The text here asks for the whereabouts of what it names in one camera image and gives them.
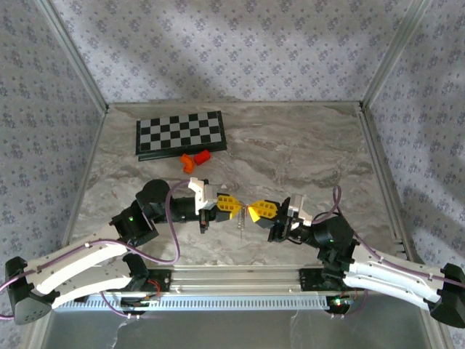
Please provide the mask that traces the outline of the aluminium back rail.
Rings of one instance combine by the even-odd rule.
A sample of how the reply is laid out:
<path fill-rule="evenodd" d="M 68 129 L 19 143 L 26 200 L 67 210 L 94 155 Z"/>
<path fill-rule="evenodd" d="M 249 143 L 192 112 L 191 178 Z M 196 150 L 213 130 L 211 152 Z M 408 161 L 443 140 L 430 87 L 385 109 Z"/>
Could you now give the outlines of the aluminium back rail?
<path fill-rule="evenodd" d="M 146 103 L 110 103 L 110 108 L 194 108 L 194 107 L 252 107 L 252 106 L 323 106 L 323 107 L 342 107 L 342 108 L 360 108 L 358 101 L 260 101 L 260 102 L 146 102 Z"/>

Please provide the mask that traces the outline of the black grey chessboard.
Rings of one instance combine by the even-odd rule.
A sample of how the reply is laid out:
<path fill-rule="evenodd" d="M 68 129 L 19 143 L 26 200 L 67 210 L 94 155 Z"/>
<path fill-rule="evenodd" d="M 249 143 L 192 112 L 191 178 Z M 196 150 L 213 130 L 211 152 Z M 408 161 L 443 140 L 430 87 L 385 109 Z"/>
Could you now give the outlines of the black grey chessboard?
<path fill-rule="evenodd" d="M 136 123 L 135 154 L 140 161 L 227 150 L 220 111 L 163 116 Z"/>

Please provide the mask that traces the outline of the aluminium frame post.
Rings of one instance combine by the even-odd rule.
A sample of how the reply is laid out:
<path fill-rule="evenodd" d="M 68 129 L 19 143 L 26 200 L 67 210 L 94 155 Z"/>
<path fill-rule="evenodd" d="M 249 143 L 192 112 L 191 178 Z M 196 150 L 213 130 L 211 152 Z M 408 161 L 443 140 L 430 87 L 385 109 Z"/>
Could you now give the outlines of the aluminium frame post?
<path fill-rule="evenodd" d="M 58 44 L 68 58 L 68 61 L 77 76 L 84 85 L 84 88 L 92 99 L 92 102 L 102 113 L 106 113 L 108 110 L 108 104 L 105 102 L 97 83 L 89 72 L 84 59 L 80 55 L 77 46 L 68 33 L 66 25 L 61 19 L 54 4 L 50 0 L 33 0 L 33 2 L 44 16 L 44 19 L 53 32 Z"/>
<path fill-rule="evenodd" d="M 422 18 L 426 14 L 432 0 L 411 0 L 406 13 L 395 31 L 395 35 L 391 40 L 381 63 L 368 85 L 363 99 L 360 102 L 362 111 L 368 110 L 376 98 L 379 96 L 383 86 L 400 59 L 412 35 L 416 32 Z"/>

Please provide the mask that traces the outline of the aluminium side rail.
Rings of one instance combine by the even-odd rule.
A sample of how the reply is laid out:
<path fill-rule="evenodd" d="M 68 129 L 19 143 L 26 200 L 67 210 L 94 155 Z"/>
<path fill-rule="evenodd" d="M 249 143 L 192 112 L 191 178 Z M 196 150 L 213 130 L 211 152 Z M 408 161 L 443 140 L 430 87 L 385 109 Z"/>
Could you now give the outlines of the aluminium side rail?
<path fill-rule="evenodd" d="M 97 131 L 96 131 L 96 134 L 95 134 L 95 137 L 94 137 L 91 149 L 90 149 L 89 157 L 87 159 L 86 166 L 84 168 L 84 174 L 83 174 L 81 183 L 79 185 L 78 192 L 76 194 L 76 200 L 74 201 L 73 208 L 70 212 L 70 219 L 68 221 L 67 227 L 65 229 L 65 234 L 60 244 L 62 248 L 69 245 L 71 237 L 73 235 L 73 230 L 76 226 L 76 221 L 78 219 L 82 201 L 84 199 L 84 194 L 86 192 L 86 188 L 89 182 L 95 154 L 97 152 L 97 148 L 99 145 L 99 141 L 100 141 L 101 134 L 102 134 L 102 129 L 103 129 L 107 114 L 108 114 L 108 108 L 103 110 L 99 124 L 97 126 Z"/>
<path fill-rule="evenodd" d="M 400 197 L 397 193 L 392 172 L 389 168 L 371 111 L 365 108 L 362 103 L 359 104 L 359 109 L 358 117 L 387 210 L 390 230 L 396 244 L 402 247 L 402 249 L 400 247 L 397 248 L 396 256 L 403 257 L 411 262 L 423 262 L 412 245 L 410 236 L 405 228 Z"/>

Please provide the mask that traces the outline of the small circuit board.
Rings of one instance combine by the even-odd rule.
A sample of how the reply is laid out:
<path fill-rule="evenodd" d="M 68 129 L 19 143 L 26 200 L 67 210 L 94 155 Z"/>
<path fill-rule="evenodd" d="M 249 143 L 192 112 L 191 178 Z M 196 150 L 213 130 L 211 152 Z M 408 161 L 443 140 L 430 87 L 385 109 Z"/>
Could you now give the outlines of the small circuit board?
<path fill-rule="evenodd" d="M 326 302 L 328 305 L 326 312 L 334 315 L 345 315 L 354 304 L 350 296 L 328 296 Z"/>
<path fill-rule="evenodd" d="M 126 297 L 121 299 L 120 309 L 125 314 L 141 316 L 151 305 L 157 305 L 159 301 L 160 297 Z"/>

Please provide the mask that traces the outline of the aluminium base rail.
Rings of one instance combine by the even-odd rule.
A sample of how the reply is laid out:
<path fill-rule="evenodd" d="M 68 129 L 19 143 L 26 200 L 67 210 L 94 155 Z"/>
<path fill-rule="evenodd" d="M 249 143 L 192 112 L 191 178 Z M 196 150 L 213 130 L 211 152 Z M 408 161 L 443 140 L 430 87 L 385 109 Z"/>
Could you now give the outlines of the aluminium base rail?
<path fill-rule="evenodd" d="M 136 275 L 125 262 L 94 266 L 74 276 L 69 270 L 47 268 L 28 277 L 37 294 L 57 292 L 57 302 L 64 303 L 78 297 L 107 292 L 127 297 L 148 294 L 173 295 L 258 295 L 301 294 L 298 267 L 173 267 L 154 268 L 147 275 Z M 349 287 L 345 292 L 317 290 L 320 294 L 343 294 L 368 289 L 391 297 L 419 297 L 433 299 L 440 282 L 432 275 L 420 277 L 369 262 L 344 278 Z"/>

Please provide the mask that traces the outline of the grey metal sheet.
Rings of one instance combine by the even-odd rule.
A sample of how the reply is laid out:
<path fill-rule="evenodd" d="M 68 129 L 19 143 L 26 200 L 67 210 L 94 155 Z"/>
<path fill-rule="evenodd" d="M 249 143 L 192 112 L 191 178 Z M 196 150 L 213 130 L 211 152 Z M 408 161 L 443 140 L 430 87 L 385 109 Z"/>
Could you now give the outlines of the grey metal sheet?
<path fill-rule="evenodd" d="M 366 309 L 344 319 L 323 311 L 167 312 L 126 321 L 110 312 L 59 313 L 40 349 L 432 349 L 412 316 Z"/>

